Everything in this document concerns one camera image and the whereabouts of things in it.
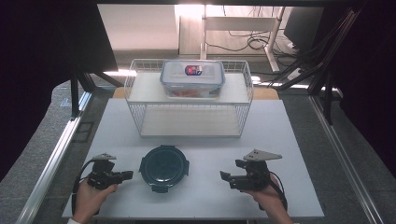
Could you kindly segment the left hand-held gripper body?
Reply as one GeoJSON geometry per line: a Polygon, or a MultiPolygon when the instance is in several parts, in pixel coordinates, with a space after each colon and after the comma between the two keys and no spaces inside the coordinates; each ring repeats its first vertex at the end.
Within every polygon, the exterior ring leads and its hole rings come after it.
{"type": "Polygon", "coordinates": [[[120,172],[110,171],[109,164],[116,157],[109,154],[101,154],[92,158],[92,171],[88,174],[88,184],[95,189],[107,189],[114,184],[122,182],[120,172]]]}

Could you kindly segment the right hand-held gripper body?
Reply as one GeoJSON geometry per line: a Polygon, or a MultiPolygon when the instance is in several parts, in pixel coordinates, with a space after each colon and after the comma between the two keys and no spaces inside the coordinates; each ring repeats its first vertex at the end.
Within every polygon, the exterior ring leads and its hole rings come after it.
{"type": "Polygon", "coordinates": [[[242,159],[242,161],[247,162],[247,167],[242,168],[246,171],[246,174],[231,175],[230,187],[239,190],[261,190],[271,185],[276,190],[279,190],[279,187],[271,178],[271,172],[266,162],[281,158],[281,155],[275,153],[253,149],[242,159]]]}

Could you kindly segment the dark round food container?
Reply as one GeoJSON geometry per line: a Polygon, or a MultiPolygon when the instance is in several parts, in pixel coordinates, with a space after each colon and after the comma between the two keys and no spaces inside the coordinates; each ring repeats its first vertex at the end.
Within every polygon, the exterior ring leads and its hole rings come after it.
{"type": "Polygon", "coordinates": [[[142,158],[139,173],[157,193],[167,193],[189,174],[190,162],[175,146],[160,145],[142,158]]]}

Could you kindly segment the white wire shelf rack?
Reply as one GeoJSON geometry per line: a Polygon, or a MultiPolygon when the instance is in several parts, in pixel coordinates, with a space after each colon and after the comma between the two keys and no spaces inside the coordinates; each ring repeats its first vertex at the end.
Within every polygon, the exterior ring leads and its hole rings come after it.
{"type": "Polygon", "coordinates": [[[166,60],[136,59],[124,84],[124,97],[142,136],[224,136],[242,134],[254,90],[248,63],[223,63],[225,83],[218,98],[174,98],[160,75],[166,60]]]}

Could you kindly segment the clear rectangular food container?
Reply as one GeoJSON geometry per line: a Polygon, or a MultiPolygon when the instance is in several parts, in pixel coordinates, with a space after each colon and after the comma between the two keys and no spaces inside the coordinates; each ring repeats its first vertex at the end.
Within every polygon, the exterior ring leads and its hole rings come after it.
{"type": "Polygon", "coordinates": [[[174,98],[218,98],[225,83],[223,63],[210,60],[166,60],[160,75],[165,94],[174,98]]]}

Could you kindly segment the person's right hand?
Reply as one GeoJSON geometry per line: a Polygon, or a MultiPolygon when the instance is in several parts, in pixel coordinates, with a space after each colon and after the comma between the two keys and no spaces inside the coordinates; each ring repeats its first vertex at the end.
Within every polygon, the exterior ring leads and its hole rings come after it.
{"type": "Polygon", "coordinates": [[[285,212],[283,203],[276,189],[271,185],[261,190],[246,190],[268,215],[285,212]]]}

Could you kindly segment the person's left hand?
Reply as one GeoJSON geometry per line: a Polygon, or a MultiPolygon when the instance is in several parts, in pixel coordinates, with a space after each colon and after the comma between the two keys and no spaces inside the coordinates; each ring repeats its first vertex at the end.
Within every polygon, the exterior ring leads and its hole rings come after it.
{"type": "Polygon", "coordinates": [[[107,189],[99,190],[83,180],[78,187],[75,213],[71,218],[80,224],[88,224],[107,196],[115,192],[117,188],[117,185],[111,185],[107,189]]]}

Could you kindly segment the black tripod stand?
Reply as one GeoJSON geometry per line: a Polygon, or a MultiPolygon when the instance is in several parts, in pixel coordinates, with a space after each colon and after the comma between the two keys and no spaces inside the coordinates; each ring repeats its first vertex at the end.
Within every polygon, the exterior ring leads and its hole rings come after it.
{"type": "Polygon", "coordinates": [[[82,89],[87,93],[94,92],[96,89],[96,85],[92,79],[92,74],[95,74],[99,78],[103,79],[104,81],[110,83],[115,87],[122,87],[123,84],[120,81],[106,74],[106,72],[118,71],[119,68],[116,62],[110,64],[77,63],[74,66],[73,75],[70,79],[72,107],[71,120],[76,119],[82,112],[82,109],[80,108],[82,106],[82,102],[78,98],[78,86],[81,86],[82,89]]]}
{"type": "Polygon", "coordinates": [[[295,64],[302,64],[304,71],[299,76],[276,87],[277,91],[285,91],[295,84],[300,84],[302,81],[312,78],[307,92],[310,96],[318,96],[320,90],[325,88],[321,115],[329,124],[332,124],[332,88],[334,84],[330,65],[358,15],[359,11],[353,7],[346,7],[343,13],[337,17],[337,21],[329,33],[311,50],[303,53],[295,62],[295,64]]]}

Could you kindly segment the black curtain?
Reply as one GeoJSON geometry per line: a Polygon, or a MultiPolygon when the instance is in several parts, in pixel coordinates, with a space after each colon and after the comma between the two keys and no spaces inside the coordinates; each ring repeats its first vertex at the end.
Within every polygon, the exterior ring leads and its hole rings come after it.
{"type": "Polygon", "coordinates": [[[341,108],[396,177],[396,0],[365,0],[330,71],[341,108]]]}
{"type": "Polygon", "coordinates": [[[78,74],[118,69],[95,0],[0,0],[0,181],[78,74]]]}

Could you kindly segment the white cabinet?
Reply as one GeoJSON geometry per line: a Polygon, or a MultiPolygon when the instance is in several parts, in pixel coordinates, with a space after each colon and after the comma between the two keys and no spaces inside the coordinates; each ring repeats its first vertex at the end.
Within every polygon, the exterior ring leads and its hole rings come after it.
{"type": "Polygon", "coordinates": [[[173,5],[99,4],[98,8],[113,49],[178,49],[173,5]]]}

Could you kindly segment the dark monitor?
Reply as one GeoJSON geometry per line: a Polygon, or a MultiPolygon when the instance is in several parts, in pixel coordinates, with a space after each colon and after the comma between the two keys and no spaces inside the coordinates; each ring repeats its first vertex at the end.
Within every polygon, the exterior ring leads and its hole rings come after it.
{"type": "Polygon", "coordinates": [[[299,50],[308,51],[312,49],[322,12],[322,7],[293,7],[284,35],[299,50]]]}

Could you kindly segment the aluminium rail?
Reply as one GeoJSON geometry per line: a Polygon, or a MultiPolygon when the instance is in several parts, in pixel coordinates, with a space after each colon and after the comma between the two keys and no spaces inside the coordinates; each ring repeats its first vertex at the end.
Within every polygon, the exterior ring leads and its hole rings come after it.
{"type": "Polygon", "coordinates": [[[320,101],[315,96],[308,97],[310,104],[314,107],[315,113],[319,119],[319,122],[326,133],[334,153],[336,154],[345,174],[348,179],[357,199],[361,205],[361,208],[366,215],[370,224],[385,224],[384,219],[381,217],[375,202],[369,193],[368,189],[364,186],[360,176],[357,173],[351,159],[348,157],[346,149],[342,144],[338,134],[334,127],[329,121],[325,119],[323,114],[324,108],[320,104],[320,101]]]}
{"type": "Polygon", "coordinates": [[[78,97],[77,114],[66,123],[62,135],[53,149],[46,166],[38,178],[15,224],[33,223],[91,98],[92,94],[85,91],[82,93],[81,97],[78,97]]]}

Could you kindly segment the white desk frame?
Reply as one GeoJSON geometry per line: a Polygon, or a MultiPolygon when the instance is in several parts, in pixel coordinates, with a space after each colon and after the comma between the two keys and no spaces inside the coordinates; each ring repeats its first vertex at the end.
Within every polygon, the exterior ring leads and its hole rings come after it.
{"type": "Polygon", "coordinates": [[[202,35],[200,46],[200,59],[205,60],[207,55],[206,32],[207,31],[258,31],[269,32],[268,43],[264,47],[267,60],[273,72],[280,69],[273,53],[274,44],[283,19],[285,7],[281,7],[275,17],[209,17],[206,15],[206,6],[202,15],[202,35]]]}

